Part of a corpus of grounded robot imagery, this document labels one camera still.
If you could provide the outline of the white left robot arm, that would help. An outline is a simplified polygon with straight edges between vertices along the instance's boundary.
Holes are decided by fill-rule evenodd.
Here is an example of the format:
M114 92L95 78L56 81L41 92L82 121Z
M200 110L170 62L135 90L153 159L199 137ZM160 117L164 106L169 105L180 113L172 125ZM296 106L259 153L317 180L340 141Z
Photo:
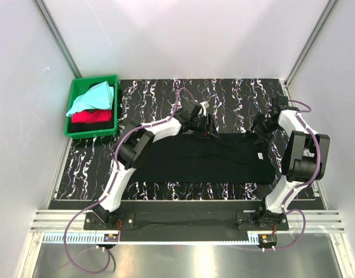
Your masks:
M207 137L217 136L208 102L191 101L186 108L174 109L170 116L150 123L130 122L116 142L114 166L98 204L93 207L97 223L104 229L116 225L115 211L131 175L140 167L152 144L187 131Z

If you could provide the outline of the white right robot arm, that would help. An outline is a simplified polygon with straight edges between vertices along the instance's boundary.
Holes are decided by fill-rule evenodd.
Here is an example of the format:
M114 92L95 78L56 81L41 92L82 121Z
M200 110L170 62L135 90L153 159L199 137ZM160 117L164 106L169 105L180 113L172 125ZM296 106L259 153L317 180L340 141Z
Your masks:
M323 178L327 164L330 137L318 133L303 119L302 113L310 112L310 106L300 110L289 105L290 102L287 96L273 97L270 111L258 113L245 133L254 135L257 144L268 143L278 129L288 135L281 160L281 179L253 215L257 227L264 230L281 222L298 192Z

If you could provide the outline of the black t shirt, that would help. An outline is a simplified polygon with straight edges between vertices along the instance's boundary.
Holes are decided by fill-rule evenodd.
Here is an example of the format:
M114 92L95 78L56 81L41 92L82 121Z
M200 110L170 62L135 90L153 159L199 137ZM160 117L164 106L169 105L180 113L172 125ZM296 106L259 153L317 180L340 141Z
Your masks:
M166 137L152 144L130 182L271 184L276 169L268 149L255 133Z

